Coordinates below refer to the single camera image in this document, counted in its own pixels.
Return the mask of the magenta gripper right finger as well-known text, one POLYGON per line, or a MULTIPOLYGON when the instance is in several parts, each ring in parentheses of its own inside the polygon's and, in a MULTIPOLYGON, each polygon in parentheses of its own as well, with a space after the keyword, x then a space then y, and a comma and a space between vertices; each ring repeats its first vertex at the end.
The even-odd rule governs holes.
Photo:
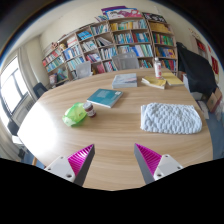
POLYGON ((134 145, 134 155, 146 184, 157 181, 183 168, 169 154, 160 155, 140 144, 134 145))

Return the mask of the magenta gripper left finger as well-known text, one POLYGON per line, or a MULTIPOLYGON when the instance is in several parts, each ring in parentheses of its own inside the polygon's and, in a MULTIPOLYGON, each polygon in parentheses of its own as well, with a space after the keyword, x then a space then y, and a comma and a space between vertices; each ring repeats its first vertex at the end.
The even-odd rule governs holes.
POLYGON ((91 144, 70 156, 59 156, 45 168, 45 171, 82 186, 94 155, 95 146, 91 144))

